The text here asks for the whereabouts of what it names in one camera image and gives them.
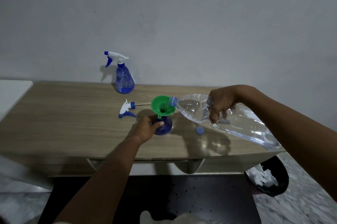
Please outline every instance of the hand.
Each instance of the hand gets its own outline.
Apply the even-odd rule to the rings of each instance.
[[[137,137],[140,140],[140,143],[145,143],[150,140],[154,134],[154,131],[158,127],[164,125],[164,122],[156,122],[153,125],[151,124],[158,115],[145,116],[137,124],[135,131],[133,132],[133,137]]]
[[[213,124],[218,120],[220,112],[223,112],[223,118],[226,118],[226,111],[240,102],[240,95],[243,91],[251,88],[247,85],[226,86],[211,90],[209,96],[213,99],[213,107],[209,118]]]

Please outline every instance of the black mat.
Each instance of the black mat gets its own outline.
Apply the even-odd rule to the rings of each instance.
[[[89,177],[56,178],[38,224],[51,224]],[[244,175],[130,176],[113,223],[139,223],[193,213],[211,223],[261,223]]]

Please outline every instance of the person's left hand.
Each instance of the person's left hand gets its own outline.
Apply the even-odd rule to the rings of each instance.
[[[154,120],[156,120],[157,117],[158,115],[143,117],[137,124],[137,127],[132,136],[137,137],[140,140],[140,143],[145,143],[146,141],[150,140],[154,134],[154,131],[156,131],[158,127],[164,125],[164,122],[157,122],[153,125],[151,124]]]

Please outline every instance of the crumpled paper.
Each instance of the crumpled paper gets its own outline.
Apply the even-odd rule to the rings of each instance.
[[[272,175],[271,171],[269,169],[263,171],[261,164],[250,168],[248,171],[246,171],[246,173],[248,177],[257,185],[268,188],[272,185],[278,186],[278,182]]]

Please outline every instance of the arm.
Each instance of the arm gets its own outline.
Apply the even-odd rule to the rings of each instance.
[[[254,87],[228,86],[212,90],[212,123],[221,111],[241,102],[268,127],[288,153],[337,201],[337,133],[267,97]]]
[[[107,161],[69,201],[54,223],[112,223],[139,147],[164,124],[151,125],[156,118],[155,115],[141,119],[133,135],[110,153]]]

